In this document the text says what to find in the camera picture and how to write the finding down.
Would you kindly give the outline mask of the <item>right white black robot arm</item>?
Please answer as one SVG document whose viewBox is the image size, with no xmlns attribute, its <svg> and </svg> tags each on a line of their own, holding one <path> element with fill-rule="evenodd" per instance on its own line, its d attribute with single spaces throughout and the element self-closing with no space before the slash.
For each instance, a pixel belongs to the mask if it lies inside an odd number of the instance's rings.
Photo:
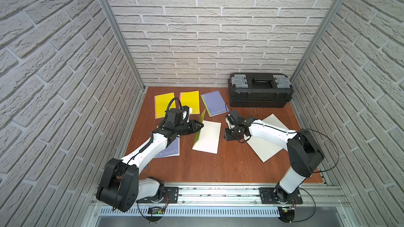
<svg viewBox="0 0 404 227">
<path fill-rule="evenodd" d="M 226 115 L 227 141 L 241 141 L 245 137 L 261 138 L 288 152 L 290 168 L 276 185 L 272 196 L 279 203 L 287 203 L 297 194 L 298 187 L 316 171 L 324 153 L 307 129 L 286 130 L 267 124 L 257 118 L 244 118 L 237 111 Z"/>
</svg>

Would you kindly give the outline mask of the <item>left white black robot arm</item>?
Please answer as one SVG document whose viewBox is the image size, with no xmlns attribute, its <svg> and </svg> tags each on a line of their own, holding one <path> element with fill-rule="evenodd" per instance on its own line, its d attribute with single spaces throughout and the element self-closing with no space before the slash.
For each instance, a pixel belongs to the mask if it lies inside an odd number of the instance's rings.
<svg viewBox="0 0 404 227">
<path fill-rule="evenodd" d="M 112 158 L 107 162 L 96 199 L 113 209 L 126 212 L 141 199 L 159 202 L 167 198 L 164 181 L 153 177 L 141 180 L 139 176 L 156 155 L 177 138 L 198 133 L 204 127 L 203 123 L 189 118 L 191 112 L 192 109 L 183 106 L 179 98 L 173 98 L 164 119 L 150 133 L 149 139 L 123 158 Z"/>
</svg>

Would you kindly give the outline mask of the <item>notebook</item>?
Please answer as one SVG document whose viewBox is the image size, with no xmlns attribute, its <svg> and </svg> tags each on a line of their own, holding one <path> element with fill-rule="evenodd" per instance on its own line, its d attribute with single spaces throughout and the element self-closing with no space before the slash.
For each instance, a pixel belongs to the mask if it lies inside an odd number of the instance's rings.
<svg viewBox="0 0 404 227">
<path fill-rule="evenodd" d="M 288 130 L 288 128 L 274 115 L 271 114 L 267 118 L 263 119 L 263 122 L 270 124 L 275 127 L 283 128 Z M 273 157 L 275 154 L 283 150 L 282 147 L 270 143 L 269 141 L 262 139 L 262 138 L 257 138 L 257 137 L 251 137 L 248 142 L 249 146 L 253 149 L 253 151 L 257 154 L 257 156 L 260 158 L 262 162 L 266 162 L 268 159 Z"/>
<path fill-rule="evenodd" d="M 176 157 L 180 155 L 180 139 L 177 137 L 167 148 L 160 151 L 155 158 Z"/>
<path fill-rule="evenodd" d="M 205 114 L 206 110 L 202 112 L 199 120 L 204 127 L 197 133 L 192 150 L 217 154 L 221 123 L 205 121 Z"/>
<path fill-rule="evenodd" d="M 179 98 L 182 106 L 192 109 L 192 115 L 200 114 L 199 91 L 181 92 Z"/>
<path fill-rule="evenodd" d="M 229 107 L 219 91 L 202 94 L 201 98 L 210 117 L 229 112 Z"/>
<path fill-rule="evenodd" d="M 157 95 L 154 97 L 155 118 L 156 119 L 165 117 L 167 106 L 173 98 L 175 98 L 175 95 L 173 92 L 167 93 L 167 94 L 162 94 L 162 95 Z"/>
</svg>

